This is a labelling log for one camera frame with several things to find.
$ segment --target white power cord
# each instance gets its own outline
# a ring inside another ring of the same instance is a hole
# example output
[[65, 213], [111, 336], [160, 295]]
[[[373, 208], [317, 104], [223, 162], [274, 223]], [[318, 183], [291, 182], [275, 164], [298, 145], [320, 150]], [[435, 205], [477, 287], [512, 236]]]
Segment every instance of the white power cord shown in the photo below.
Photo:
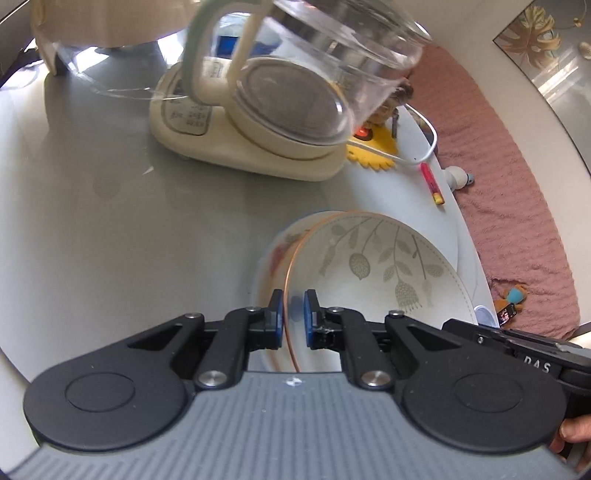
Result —
[[375, 153], [376, 155], [381, 155], [382, 157], [388, 158], [389, 160], [394, 160], [395, 162], [403, 163], [405, 165], [419, 165], [419, 164], [429, 160], [429, 158], [431, 158], [431, 155], [433, 155], [435, 148], [437, 147], [437, 132], [435, 131], [435, 128], [433, 128], [431, 122], [429, 120], [427, 120], [423, 116], [423, 114], [421, 114], [421, 112], [419, 112], [418, 110], [415, 110], [413, 107], [411, 107], [407, 103], [404, 106], [406, 108], [412, 110], [414, 113], [416, 113], [419, 116], [419, 118], [427, 124], [427, 126], [431, 129], [431, 132], [433, 133], [433, 143], [431, 144], [431, 147], [429, 147], [429, 150], [427, 150], [427, 153], [425, 154], [425, 156], [423, 158], [420, 158], [419, 160], [409, 160], [407, 158], [401, 158], [401, 157], [398, 157], [397, 155], [391, 155], [389, 153], [382, 152], [381, 150], [378, 150], [377, 148], [374, 148], [374, 147], [370, 147], [369, 145], [366, 145], [362, 142], [357, 143], [352, 140], [349, 140], [347, 142], [347, 145], [351, 145], [352, 147], [361, 148], [362, 150], [366, 150], [368, 152]]

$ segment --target bowl rim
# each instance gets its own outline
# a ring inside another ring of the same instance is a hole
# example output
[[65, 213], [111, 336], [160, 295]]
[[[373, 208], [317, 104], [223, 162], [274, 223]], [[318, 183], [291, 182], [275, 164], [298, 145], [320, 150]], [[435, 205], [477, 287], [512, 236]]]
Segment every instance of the bowl rim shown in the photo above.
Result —
[[452, 264], [449, 263], [449, 260], [447, 260], [447, 258], [439, 251], [439, 249], [437, 247], [435, 247], [435, 245], [433, 245], [433, 243], [426, 238], [423, 234], [421, 234], [420, 232], [417, 232], [413, 227], [411, 227], [410, 225], [407, 225], [404, 222], [401, 222], [400, 220], [396, 220], [395, 218], [392, 218], [388, 215], [384, 215], [383, 213], [376, 213], [376, 212], [369, 212], [367, 210], [343, 210], [339, 213], [335, 213], [334, 215], [331, 215], [323, 220], [321, 220], [320, 222], [314, 224], [314, 226], [306, 233], [304, 234], [300, 240], [298, 241], [298, 244], [293, 252], [293, 255], [290, 258], [290, 263], [289, 266], [287, 267], [287, 273], [285, 274], [285, 281], [283, 283], [283, 318], [284, 318], [284, 322], [283, 322], [283, 331], [285, 332], [285, 339], [287, 341], [287, 349], [289, 351], [290, 354], [290, 358], [291, 358], [291, 362], [294, 365], [295, 371], [296, 372], [300, 372], [300, 365], [297, 361], [296, 358], [296, 353], [295, 353], [295, 349], [291, 343], [291, 337], [290, 337], [290, 327], [289, 327], [289, 289], [290, 289], [290, 283], [291, 283], [291, 275], [293, 273], [293, 267], [296, 263], [296, 260], [298, 258], [298, 256], [301, 254], [305, 244], [307, 243], [307, 241], [310, 239], [310, 237], [312, 235], [314, 235], [320, 228], [322, 228], [324, 226], [325, 223], [331, 222], [333, 220], [335, 220], [338, 217], [341, 216], [350, 216], [350, 215], [367, 215], [373, 218], [379, 218], [382, 220], [388, 220], [394, 223], [399, 224], [400, 226], [403, 226], [405, 229], [413, 232], [414, 234], [418, 235], [424, 242], [429, 243], [434, 249], [435, 251], [439, 252], [441, 259], [443, 259], [443, 261], [447, 264], [448, 268], [455, 273], [457, 280], [459, 280], [459, 284], [461, 286], [461, 288], [464, 290], [464, 292], [466, 293], [466, 297], [468, 299], [468, 302], [470, 305], [472, 305], [472, 315], [474, 317], [474, 320], [476, 320], [476, 316], [474, 314], [474, 306], [472, 304], [472, 299], [470, 298], [470, 295], [467, 294], [467, 289], [466, 286], [464, 285], [462, 279], [460, 278], [460, 276], [457, 274], [457, 271], [455, 268], [453, 268]]

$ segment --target table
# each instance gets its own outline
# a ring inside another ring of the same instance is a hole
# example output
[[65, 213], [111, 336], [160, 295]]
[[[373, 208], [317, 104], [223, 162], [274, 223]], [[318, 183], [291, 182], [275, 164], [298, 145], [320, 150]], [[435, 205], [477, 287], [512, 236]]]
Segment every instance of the table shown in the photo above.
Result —
[[[215, 320], [246, 305], [273, 237], [325, 209], [411, 225], [457, 266], [474, 305], [493, 308], [435, 158], [442, 207], [416, 168], [347, 164], [305, 183], [181, 159], [151, 136], [147, 101], [98, 95], [44, 66], [0, 90], [0, 111], [0, 348], [29, 381], [184, 312]], [[426, 139], [400, 117], [401, 152], [422, 156]]]

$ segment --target red and yellow pen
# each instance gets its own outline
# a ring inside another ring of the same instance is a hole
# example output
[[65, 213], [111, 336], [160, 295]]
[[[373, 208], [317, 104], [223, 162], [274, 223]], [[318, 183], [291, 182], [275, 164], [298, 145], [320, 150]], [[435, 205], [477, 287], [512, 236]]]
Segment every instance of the red and yellow pen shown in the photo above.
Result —
[[421, 173], [427, 182], [429, 190], [431, 190], [431, 195], [433, 195], [435, 205], [443, 205], [445, 200], [443, 200], [443, 195], [441, 194], [441, 190], [439, 190], [439, 185], [437, 185], [435, 177], [433, 176], [433, 172], [431, 171], [431, 168], [427, 162], [421, 163]]

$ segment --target pink fabric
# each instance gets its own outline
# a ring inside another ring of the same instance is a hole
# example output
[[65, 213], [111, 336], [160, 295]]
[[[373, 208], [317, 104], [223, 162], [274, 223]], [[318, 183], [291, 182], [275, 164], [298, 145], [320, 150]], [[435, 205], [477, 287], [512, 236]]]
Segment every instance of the pink fabric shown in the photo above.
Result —
[[439, 134], [441, 166], [457, 165], [475, 176], [474, 185], [456, 192], [456, 199], [493, 298], [516, 283], [529, 292], [523, 312], [508, 326], [567, 337], [580, 319], [573, 276], [554, 219], [519, 148], [446, 50], [428, 48], [411, 81], [412, 105]]

